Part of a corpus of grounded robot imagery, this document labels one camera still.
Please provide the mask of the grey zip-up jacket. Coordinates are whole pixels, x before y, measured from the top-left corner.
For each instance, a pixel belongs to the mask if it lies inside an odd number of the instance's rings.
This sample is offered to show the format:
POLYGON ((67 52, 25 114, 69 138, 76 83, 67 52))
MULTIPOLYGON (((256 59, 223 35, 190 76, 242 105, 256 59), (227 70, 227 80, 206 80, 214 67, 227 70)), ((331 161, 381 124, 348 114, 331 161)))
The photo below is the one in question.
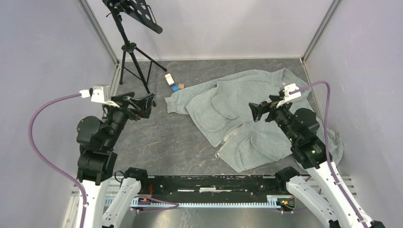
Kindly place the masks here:
POLYGON ((254 122, 249 103, 268 100, 282 86, 306 83, 284 68, 247 70, 174 92, 169 113, 187 114, 218 155, 236 172, 277 162, 292 154, 291 142, 274 123, 254 122))

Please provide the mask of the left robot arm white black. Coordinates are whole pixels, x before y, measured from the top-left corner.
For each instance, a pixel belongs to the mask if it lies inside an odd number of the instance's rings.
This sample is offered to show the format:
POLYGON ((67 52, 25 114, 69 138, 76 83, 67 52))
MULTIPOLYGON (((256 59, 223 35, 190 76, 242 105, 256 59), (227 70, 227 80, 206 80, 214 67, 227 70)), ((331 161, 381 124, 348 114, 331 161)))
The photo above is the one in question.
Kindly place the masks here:
POLYGON ((83 118, 77 125, 80 156, 77 161, 77 187, 80 192, 78 228, 102 227, 101 199, 113 175, 117 154, 114 147, 127 121, 148 119, 154 104, 154 94, 135 98, 134 92, 104 95, 93 90, 91 101, 102 105, 104 117, 83 118))

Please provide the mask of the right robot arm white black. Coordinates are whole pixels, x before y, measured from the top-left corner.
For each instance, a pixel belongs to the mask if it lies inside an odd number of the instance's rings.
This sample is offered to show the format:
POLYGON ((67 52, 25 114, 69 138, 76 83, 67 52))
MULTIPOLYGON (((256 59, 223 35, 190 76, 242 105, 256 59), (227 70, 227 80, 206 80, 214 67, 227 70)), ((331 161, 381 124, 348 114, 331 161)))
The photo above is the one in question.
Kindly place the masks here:
POLYGON ((296 161, 308 172, 322 193, 312 189, 292 167, 275 174, 274 186, 281 194, 290 193, 299 199, 326 228, 383 228, 384 224, 373 220, 359 206, 336 164, 328 161, 326 145, 316 135, 320 125, 316 113, 307 108, 291 112, 292 103, 278 106, 279 96, 271 96, 272 102, 249 103, 253 121, 258 122, 268 114, 265 122, 274 121, 291 142, 290 150, 296 161))

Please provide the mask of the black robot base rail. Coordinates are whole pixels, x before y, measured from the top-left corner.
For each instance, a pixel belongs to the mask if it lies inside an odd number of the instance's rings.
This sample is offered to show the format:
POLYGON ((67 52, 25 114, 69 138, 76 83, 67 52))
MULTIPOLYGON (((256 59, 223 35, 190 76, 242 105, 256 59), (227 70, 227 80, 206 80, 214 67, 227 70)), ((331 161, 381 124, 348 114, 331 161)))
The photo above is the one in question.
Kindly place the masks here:
POLYGON ((139 195, 175 203, 263 203, 290 198, 273 175, 149 176, 139 195))

